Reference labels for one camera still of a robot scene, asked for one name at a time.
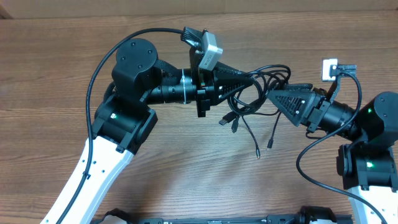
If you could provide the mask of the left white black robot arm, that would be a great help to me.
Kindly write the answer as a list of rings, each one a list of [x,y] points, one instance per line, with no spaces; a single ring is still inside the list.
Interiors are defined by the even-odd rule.
[[[44,223],[89,223],[121,171],[153,130],[153,104],[195,102],[199,116],[253,80],[213,62],[178,69],[161,60],[153,43],[130,39],[119,46],[112,82],[91,122],[80,161]]]

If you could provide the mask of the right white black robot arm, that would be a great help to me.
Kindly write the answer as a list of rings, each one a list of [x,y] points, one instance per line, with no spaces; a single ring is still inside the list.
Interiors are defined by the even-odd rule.
[[[397,223],[397,93],[382,92],[359,111],[335,100],[339,84],[328,91],[293,86],[272,90],[270,101],[310,133],[322,129],[347,140],[336,158],[357,223]]]

